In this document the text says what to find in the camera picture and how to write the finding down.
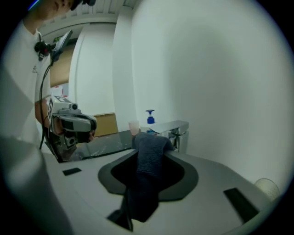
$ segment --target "dark blue towel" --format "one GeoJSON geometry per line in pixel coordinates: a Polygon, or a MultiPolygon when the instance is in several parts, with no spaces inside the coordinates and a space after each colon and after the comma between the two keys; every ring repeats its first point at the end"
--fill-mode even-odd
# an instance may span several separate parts
{"type": "Polygon", "coordinates": [[[137,149],[136,176],[128,188],[128,208],[131,218],[145,222],[158,206],[162,185],[162,155],[173,150],[168,138],[148,133],[137,134],[132,147],[137,149]]]}

